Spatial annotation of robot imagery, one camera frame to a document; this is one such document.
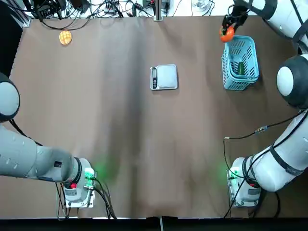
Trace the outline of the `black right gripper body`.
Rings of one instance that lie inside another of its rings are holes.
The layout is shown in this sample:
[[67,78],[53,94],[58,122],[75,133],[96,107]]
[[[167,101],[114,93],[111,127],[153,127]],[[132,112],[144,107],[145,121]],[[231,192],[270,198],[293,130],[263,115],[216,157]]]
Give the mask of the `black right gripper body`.
[[235,24],[243,24],[248,18],[248,9],[245,6],[234,5],[231,15]]

